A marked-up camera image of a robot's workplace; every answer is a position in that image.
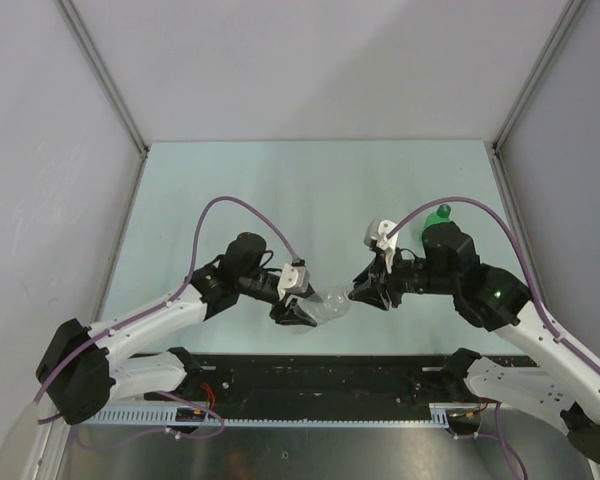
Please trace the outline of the clear unlabelled plastic bottle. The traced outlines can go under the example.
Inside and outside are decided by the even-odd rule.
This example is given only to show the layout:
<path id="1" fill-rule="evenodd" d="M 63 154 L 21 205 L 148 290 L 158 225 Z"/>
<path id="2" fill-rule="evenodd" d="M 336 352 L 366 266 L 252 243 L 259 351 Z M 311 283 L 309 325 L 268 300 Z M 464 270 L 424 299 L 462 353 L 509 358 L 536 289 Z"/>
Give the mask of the clear unlabelled plastic bottle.
<path id="1" fill-rule="evenodd" d="M 322 303 L 306 302 L 302 298 L 295 296 L 294 298 L 297 299 L 299 306 L 317 322 L 317 326 L 315 328 L 289 326 L 289 328 L 293 329 L 297 334 L 306 333 L 347 315 L 351 308 L 351 301 L 343 292 L 347 285 L 330 286 L 317 291 L 323 296 Z"/>

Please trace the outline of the green plastic bottle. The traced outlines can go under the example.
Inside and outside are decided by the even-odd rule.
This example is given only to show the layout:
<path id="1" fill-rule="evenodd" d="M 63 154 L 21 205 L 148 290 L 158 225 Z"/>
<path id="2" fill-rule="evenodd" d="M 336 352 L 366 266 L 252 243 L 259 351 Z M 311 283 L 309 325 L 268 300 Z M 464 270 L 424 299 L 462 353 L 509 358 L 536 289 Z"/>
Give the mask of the green plastic bottle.
<path id="1" fill-rule="evenodd" d="M 450 217 L 449 217 L 448 219 L 442 219 L 442 218 L 439 218 L 439 217 L 436 215 L 436 210 L 435 210 L 434 212 L 430 213 L 430 214 L 429 214 L 429 215 L 426 217 L 426 219 L 425 219 L 425 223 L 424 223 L 424 225 L 423 225 L 423 229 L 422 229 L 421 236 L 420 236 L 420 238 L 421 238 L 421 242 L 424 242 L 424 232 L 425 232 L 425 231 L 426 231 L 426 230 L 427 230 L 429 227 L 431 227 L 431 226 L 433 226 L 433 225 L 437 225 L 437 224 L 444 224 L 444 223 L 448 223 L 448 222 L 450 222 L 450 221 L 451 221 L 451 214 L 450 214 Z"/>

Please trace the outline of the green bottle cap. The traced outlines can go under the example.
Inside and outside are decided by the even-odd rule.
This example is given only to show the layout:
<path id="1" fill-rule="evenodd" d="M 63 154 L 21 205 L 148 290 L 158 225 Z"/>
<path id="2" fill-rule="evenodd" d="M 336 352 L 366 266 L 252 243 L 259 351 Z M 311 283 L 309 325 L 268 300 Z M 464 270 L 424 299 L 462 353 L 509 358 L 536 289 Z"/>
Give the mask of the green bottle cap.
<path id="1" fill-rule="evenodd" d="M 451 206 L 448 204 L 440 205 L 436 210 L 436 215 L 442 219 L 448 219 L 451 214 Z"/>

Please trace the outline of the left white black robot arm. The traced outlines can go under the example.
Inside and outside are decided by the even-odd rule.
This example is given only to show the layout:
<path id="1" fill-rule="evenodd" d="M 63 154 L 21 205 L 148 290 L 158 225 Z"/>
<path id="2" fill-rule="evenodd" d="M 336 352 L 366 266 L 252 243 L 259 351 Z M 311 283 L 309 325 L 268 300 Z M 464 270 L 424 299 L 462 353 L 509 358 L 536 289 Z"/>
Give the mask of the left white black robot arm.
<path id="1" fill-rule="evenodd" d="M 226 251 L 194 270 L 175 292 L 129 317 L 96 322 L 62 323 L 37 369 L 43 394 L 69 425 L 83 423 L 110 401 L 147 393 L 171 392 L 194 397 L 201 368 L 183 347 L 147 357 L 140 351 L 186 327 L 199 325 L 232 308 L 242 296 L 270 305 L 281 326 L 315 326 L 299 302 L 314 294 L 304 260 L 295 258 L 269 268 L 265 240 L 242 233 Z"/>

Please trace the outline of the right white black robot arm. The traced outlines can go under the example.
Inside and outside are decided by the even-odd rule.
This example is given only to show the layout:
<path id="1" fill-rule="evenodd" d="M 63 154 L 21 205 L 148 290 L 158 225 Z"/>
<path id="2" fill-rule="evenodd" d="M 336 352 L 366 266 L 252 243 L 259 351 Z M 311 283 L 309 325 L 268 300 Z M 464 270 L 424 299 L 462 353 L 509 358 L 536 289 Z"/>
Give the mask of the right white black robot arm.
<path id="1" fill-rule="evenodd" d="M 388 311 L 405 294 L 451 296 L 464 320 L 514 345 L 548 377 L 513 373 L 460 349 L 441 376 L 443 393 L 453 401 L 488 398 L 534 416 L 600 465 L 600 358 L 515 275 L 482 262 L 472 237 L 455 223 L 426 228 L 425 255 L 412 260 L 401 256 L 396 229 L 389 220 L 369 225 L 364 243 L 375 257 L 354 279 L 350 300 Z"/>

